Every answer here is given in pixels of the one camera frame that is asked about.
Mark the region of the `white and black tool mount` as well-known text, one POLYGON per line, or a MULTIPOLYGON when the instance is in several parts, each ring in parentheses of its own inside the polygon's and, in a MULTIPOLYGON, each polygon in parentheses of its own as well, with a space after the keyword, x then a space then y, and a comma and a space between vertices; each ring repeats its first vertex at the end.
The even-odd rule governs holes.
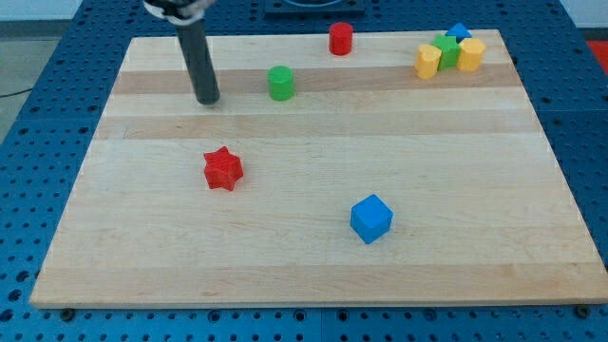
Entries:
POLYGON ((200 21, 216 0, 143 0, 145 9, 153 16, 176 26, 188 26, 200 21))

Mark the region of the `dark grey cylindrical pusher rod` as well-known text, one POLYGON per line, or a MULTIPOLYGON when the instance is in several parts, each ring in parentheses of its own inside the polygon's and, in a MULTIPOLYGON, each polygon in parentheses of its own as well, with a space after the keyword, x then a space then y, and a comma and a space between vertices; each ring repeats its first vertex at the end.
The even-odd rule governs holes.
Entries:
POLYGON ((219 85, 203 23, 176 26, 176 32, 197 101, 214 105, 220 98, 219 85))

